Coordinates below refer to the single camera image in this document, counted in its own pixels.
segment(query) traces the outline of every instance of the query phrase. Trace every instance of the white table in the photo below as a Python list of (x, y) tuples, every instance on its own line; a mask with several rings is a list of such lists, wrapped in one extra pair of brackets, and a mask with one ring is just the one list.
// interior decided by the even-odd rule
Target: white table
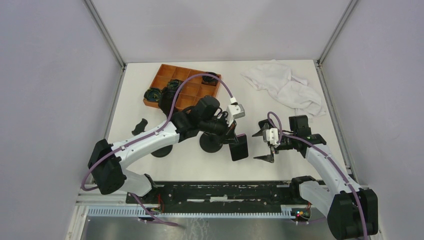
[[(273, 100), (266, 90), (256, 91), (240, 75), (264, 61), (210, 61), (210, 62), (167, 62), (166, 64), (215, 72), (243, 105), (246, 116), (237, 119), (236, 133), (247, 135), (249, 157), (233, 162), (227, 145), (216, 153), (204, 152), (197, 137), (187, 139), (173, 146), (172, 152), (163, 158), (147, 155), (128, 169), (138, 174), (149, 174), (154, 181), (278, 181), (311, 175), (321, 179), (317, 171), (296, 150), (280, 151), (275, 155), (275, 163), (269, 163), (255, 156), (270, 153), (262, 137), (251, 137), (259, 131), (258, 122), (267, 117), (267, 112), (275, 112), (281, 119), (283, 129), (290, 129), (288, 117), (295, 111)], [(325, 102), (321, 84), (312, 60), (284, 60), (292, 68), (293, 75), (309, 80)], [(119, 93), (116, 109), (108, 136), (114, 143), (132, 137), (131, 131), (143, 118), (148, 120), (146, 130), (159, 125), (166, 119), (160, 109), (147, 107), (143, 95), (149, 88), (161, 63), (129, 63)], [(221, 107), (230, 103), (229, 95), (220, 87), (217, 99)], [(316, 117), (309, 122), (313, 134), (321, 134), (327, 141), (333, 156), (345, 166), (330, 115)]]

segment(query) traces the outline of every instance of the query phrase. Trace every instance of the wire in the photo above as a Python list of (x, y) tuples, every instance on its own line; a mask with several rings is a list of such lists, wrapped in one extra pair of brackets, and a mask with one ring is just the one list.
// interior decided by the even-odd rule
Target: wire
[[(270, 118), (270, 115), (273, 115), (278, 122), (278, 126), (276, 127), (276, 125), (274, 124), (273, 120)], [(308, 142), (307, 140), (297, 137), (297, 136), (293, 136), (293, 135), (287, 135), (282, 131), (282, 125), (281, 125), (281, 121), (279, 119), (279, 117), (272, 111), (268, 112), (268, 121), (271, 123), (271, 125), (276, 128), (279, 129), (280, 131), (280, 136), (278, 138), (278, 142), (281, 141), (281, 138), (283, 136), (287, 137), (287, 138), (291, 138), (291, 139), (295, 139), (298, 141), (301, 141), (307, 145), (309, 145), (311, 148), (317, 150), (319, 153), (321, 153), (322, 155), (324, 155), (324, 157), (326, 159), (328, 159), (330, 161), (330, 163), (333, 165), (333, 167), (337, 170), (338, 174), (340, 174), (341, 178), (344, 180), (344, 182), (347, 184), (347, 186), (350, 188), (350, 190), (352, 191), (353, 197), (355, 198), (357, 207), (359, 209), (359, 216), (360, 216), (360, 221), (362, 223), (362, 230), (363, 230), (363, 238), (364, 239), (368, 239), (368, 232), (367, 232), (367, 224), (365, 222), (365, 217), (364, 217), (364, 211), (362, 210), (362, 205), (361, 202), (359, 201), (359, 197), (357, 192), (355, 191), (355, 188), (351, 185), (351, 183), (349, 182), (349, 179), (345, 176), (345, 174), (342, 172), (342, 170), (339, 168), (339, 166), (337, 166), (336, 162), (334, 162), (334, 160), (323, 150), (321, 150), (319, 147), (313, 145), (312, 143)]]
[[(172, 100), (172, 105), (171, 105), (171, 110), (170, 110), (170, 112), (169, 112), (169, 115), (168, 115), (168, 117), (167, 117), (167, 119), (166, 119), (166, 121), (165, 121), (165, 123), (161, 126), (161, 127), (159, 127), (159, 129), (157, 129), (156, 131), (154, 131), (154, 132), (151, 132), (151, 133), (149, 133), (149, 134), (146, 134), (146, 135), (143, 135), (143, 136), (141, 136), (141, 137), (139, 137), (139, 138), (137, 138), (137, 139), (135, 139), (135, 140), (132, 140), (132, 141), (130, 141), (130, 142), (128, 142), (128, 143), (126, 143), (125, 145), (123, 145), (125, 148), (127, 148), (127, 147), (129, 147), (129, 146), (131, 146), (131, 145), (133, 145), (133, 144), (135, 144), (135, 143), (138, 143), (138, 142), (140, 142), (140, 141), (142, 141), (142, 140), (144, 140), (144, 139), (147, 139), (147, 138), (150, 138), (150, 137), (152, 137), (152, 136), (154, 136), (154, 135), (156, 135), (156, 133), (157, 132), (160, 132), (160, 131), (162, 131), (167, 125), (168, 125), (168, 123), (171, 121), (171, 117), (172, 117), (172, 113), (173, 113), (173, 111), (174, 111), (174, 107), (175, 107), (175, 103), (177, 102), (177, 96), (178, 96), (178, 94), (181, 92), (181, 89), (183, 88), (183, 86), (188, 82), (188, 81), (190, 81), (190, 80), (192, 80), (192, 79), (194, 79), (194, 78), (197, 78), (197, 77), (200, 77), (200, 76), (208, 76), (208, 77), (211, 77), (211, 78), (214, 78), (214, 79), (216, 79), (216, 80), (218, 80), (218, 81), (220, 81), (221, 82), (221, 84), (224, 86), (224, 88), (227, 90), (227, 92), (228, 92), (228, 94), (229, 94), (229, 97), (230, 98), (233, 98), (233, 94), (231, 93), (231, 91), (230, 91), (230, 89), (228, 88), (228, 86), (221, 80), (221, 79), (219, 79), (218, 77), (216, 77), (216, 76), (214, 76), (214, 75), (211, 75), (211, 74), (207, 74), (207, 73), (199, 73), (199, 74), (195, 74), (195, 75), (192, 75), (192, 76), (190, 76), (189, 78), (187, 78), (185, 81), (183, 81), (182, 83), (181, 83), (181, 85), (178, 87), (178, 89), (176, 90), (176, 92), (175, 92), (175, 95), (174, 95), (174, 98), (173, 98), (173, 100)], [(118, 147), (118, 148), (116, 148), (115, 150), (112, 150), (111, 152), (109, 152), (108, 154), (106, 154), (106, 155), (104, 155), (103, 157), (101, 157), (95, 164), (93, 164), (89, 169), (88, 169), (88, 172), (85, 174), (85, 176), (84, 176), (84, 178), (82, 179), (82, 182), (81, 182), (81, 189), (82, 190), (84, 190), (84, 191), (92, 191), (92, 190), (95, 190), (95, 189), (98, 189), (99, 187), (98, 186), (94, 186), (94, 187), (91, 187), (91, 188), (86, 188), (86, 181), (87, 181), (87, 179), (89, 178), (89, 176), (90, 176), (90, 174), (93, 172), (93, 170), (98, 166), (98, 165), (100, 165), (104, 160), (106, 160), (107, 158), (109, 158), (111, 155), (113, 155), (113, 154), (115, 154), (115, 153), (117, 153), (117, 152), (119, 152), (119, 151), (121, 151), (122, 150), (122, 148), (121, 147)], [(135, 197), (135, 199), (137, 200), (137, 202), (138, 202), (138, 204), (140, 204), (141, 205), (141, 207), (145, 210), (145, 212), (147, 213), (147, 214), (149, 214), (150, 216), (152, 216), (152, 218), (154, 218), (154, 219), (157, 219), (158, 220), (158, 222), (151, 222), (151, 223), (158, 223), (158, 224), (166, 224), (167, 222), (164, 222), (164, 221), (162, 221), (162, 220), (160, 220), (159, 218), (157, 218), (157, 217), (155, 217), (155, 216), (153, 216), (153, 214), (152, 213), (150, 213), (146, 208), (145, 208), (145, 206), (140, 202), (140, 200), (137, 198), (137, 197)], [(168, 225), (168, 226), (178, 226), (178, 224), (176, 224), (176, 223), (173, 223), (173, 222), (171, 222), (171, 224), (166, 224), (166, 225)]]

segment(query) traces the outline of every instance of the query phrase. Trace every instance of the white wall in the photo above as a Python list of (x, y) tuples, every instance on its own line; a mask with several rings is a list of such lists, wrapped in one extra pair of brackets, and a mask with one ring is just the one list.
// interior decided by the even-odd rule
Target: white wall
[(81, 0), (0, 1), (0, 239), (64, 239), (119, 66)]
[(423, 239), (424, 1), (360, 1), (323, 64), (387, 240)]
[(318, 59), (349, 0), (93, 0), (127, 62)]

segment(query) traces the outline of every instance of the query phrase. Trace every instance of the white cloth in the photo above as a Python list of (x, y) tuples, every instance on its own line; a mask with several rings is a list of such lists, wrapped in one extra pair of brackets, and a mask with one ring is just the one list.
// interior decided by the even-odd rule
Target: white cloth
[(267, 61), (241, 73), (256, 90), (266, 89), (277, 102), (294, 109), (296, 115), (308, 118), (326, 114), (318, 93), (308, 80), (292, 75), (292, 69), (277, 60)]

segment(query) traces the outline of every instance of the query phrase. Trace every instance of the gray floor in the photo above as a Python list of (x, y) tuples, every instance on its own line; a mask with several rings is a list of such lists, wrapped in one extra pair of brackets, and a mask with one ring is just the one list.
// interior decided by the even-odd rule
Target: gray floor
[(169, 218), (181, 227), (135, 217), (88, 217), (83, 240), (333, 240), (327, 222), (296, 226), (287, 219)]

